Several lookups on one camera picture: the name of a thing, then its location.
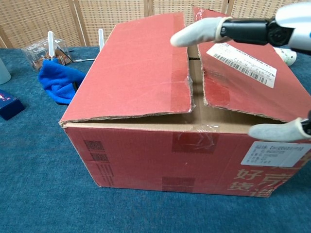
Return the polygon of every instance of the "blue towel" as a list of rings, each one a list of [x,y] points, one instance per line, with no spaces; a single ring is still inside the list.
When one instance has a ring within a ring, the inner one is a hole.
[[[46,93],[57,103],[69,104],[75,90],[73,82],[79,86],[85,74],[53,61],[43,61],[42,68],[38,74],[38,80],[42,84]]]

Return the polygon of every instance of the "box flap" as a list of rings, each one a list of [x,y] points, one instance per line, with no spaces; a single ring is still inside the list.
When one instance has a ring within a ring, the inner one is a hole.
[[[61,122],[191,111],[187,48],[170,45],[183,14],[116,25]]]
[[[194,14],[196,20],[225,16],[196,7]],[[228,51],[220,48],[221,44],[200,44],[198,48],[204,70],[206,104],[282,121],[307,117],[311,109],[311,96],[271,45],[257,46],[234,41],[225,45],[229,46],[228,50],[238,49],[267,64],[266,68],[263,67],[263,72],[270,72],[271,77],[268,78],[271,80],[265,78],[266,74],[261,76],[260,73],[252,73],[241,64],[234,63],[235,53],[239,53],[238,51],[233,51],[231,59],[227,59]],[[276,69],[275,77],[269,66]]]

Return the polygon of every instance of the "dark blue box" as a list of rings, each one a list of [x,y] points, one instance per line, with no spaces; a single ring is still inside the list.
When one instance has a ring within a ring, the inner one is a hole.
[[[25,107],[17,98],[0,90],[0,116],[3,119],[11,119],[24,109]]]

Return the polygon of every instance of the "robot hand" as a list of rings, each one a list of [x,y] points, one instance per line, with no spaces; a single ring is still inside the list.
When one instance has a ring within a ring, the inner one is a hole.
[[[280,8],[272,19],[204,18],[171,37],[171,44],[186,47],[203,42],[223,43],[234,40],[275,47],[289,45],[292,50],[311,55],[311,2],[295,3]],[[297,118],[286,124],[260,124],[250,128],[251,137],[290,142],[311,138],[311,111],[307,119]]]

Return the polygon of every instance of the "blue tablecloth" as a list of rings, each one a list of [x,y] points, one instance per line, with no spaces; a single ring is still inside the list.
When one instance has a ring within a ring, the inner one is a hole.
[[[73,50],[76,59],[99,51]],[[21,50],[0,49],[0,57],[12,74],[0,89],[26,107],[0,119],[1,233],[311,231],[311,163],[268,199],[98,188],[58,125],[66,106],[43,91]],[[299,54],[292,66],[309,93],[310,64]]]

